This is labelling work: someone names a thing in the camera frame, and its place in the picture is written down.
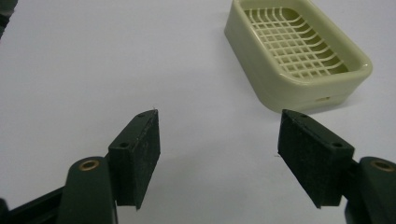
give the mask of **plastic grid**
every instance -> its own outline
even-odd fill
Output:
[[[273,7],[245,12],[256,35],[290,76],[314,78],[347,71],[344,62],[294,10]]]

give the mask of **white background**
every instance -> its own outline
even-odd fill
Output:
[[[338,106],[306,113],[356,148],[396,161],[396,2],[313,0],[373,61]],[[20,1],[0,44],[0,197],[12,209],[105,156],[157,108],[162,155],[142,208],[120,223],[345,223],[318,210],[277,156],[263,106],[223,29],[231,0]]]

